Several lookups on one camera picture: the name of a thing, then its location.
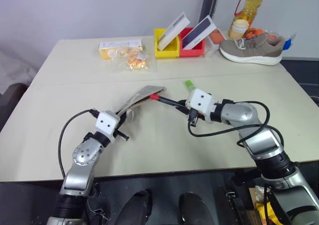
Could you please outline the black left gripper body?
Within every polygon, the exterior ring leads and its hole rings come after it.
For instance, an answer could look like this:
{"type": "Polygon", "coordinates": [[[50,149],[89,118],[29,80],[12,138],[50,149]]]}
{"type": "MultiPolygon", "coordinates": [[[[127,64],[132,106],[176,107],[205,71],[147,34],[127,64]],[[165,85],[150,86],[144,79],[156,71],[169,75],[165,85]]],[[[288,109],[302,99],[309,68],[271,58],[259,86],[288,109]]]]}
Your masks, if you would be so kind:
{"type": "Polygon", "coordinates": [[[114,133],[113,133],[113,137],[117,137],[118,135],[118,129],[120,128],[120,126],[123,124],[123,119],[122,119],[122,116],[119,116],[120,120],[119,122],[117,123],[115,129],[114,129],[114,133]]]}

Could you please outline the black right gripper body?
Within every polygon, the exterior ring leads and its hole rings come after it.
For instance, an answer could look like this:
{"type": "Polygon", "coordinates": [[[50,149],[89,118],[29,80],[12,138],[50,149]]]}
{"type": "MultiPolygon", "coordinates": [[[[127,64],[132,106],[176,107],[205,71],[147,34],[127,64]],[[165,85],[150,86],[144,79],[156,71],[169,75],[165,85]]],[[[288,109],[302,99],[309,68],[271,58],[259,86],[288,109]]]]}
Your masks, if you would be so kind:
{"type": "Polygon", "coordinates": [[[188,121],[197,122],[198,121],[198,110],[192,108],[189,104],[189,100],[185,101],[185,107],[188,109],[188,121]]]}

